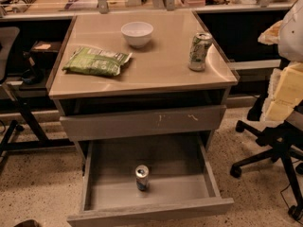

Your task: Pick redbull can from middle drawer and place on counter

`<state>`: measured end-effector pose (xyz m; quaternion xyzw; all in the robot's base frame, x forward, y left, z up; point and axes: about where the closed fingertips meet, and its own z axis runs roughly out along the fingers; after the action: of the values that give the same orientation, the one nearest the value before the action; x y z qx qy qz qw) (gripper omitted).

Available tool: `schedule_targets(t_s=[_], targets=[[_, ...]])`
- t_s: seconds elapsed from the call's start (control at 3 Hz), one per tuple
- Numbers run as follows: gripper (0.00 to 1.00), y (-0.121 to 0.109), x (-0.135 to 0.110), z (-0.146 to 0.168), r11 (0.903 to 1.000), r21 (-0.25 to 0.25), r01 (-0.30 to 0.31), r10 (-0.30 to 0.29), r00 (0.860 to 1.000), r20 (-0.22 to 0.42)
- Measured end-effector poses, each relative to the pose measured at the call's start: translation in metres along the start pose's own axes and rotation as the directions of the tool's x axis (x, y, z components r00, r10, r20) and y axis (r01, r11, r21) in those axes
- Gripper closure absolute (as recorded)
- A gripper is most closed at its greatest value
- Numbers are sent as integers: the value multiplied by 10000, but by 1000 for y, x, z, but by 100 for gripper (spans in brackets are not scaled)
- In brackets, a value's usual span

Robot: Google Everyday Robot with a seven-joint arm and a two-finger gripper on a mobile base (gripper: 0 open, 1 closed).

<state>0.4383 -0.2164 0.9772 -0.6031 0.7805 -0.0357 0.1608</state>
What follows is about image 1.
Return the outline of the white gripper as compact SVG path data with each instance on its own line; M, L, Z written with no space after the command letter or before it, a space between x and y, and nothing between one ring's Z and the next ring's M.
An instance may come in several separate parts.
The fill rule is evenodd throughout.
M274 23L258 37L261 44L279 42L282 21ZM268 96L261 109L263 121L284 121L303 100L303 63L291 62L283 70L274 69L270 77Z

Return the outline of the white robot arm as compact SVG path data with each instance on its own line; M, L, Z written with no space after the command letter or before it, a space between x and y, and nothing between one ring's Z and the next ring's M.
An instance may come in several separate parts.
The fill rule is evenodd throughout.
M290 64L275 69L270 79L263 117L283 121L303 100L303 0L297 0L285 17L266 29L259 37L262 44L277 44L278 54Z

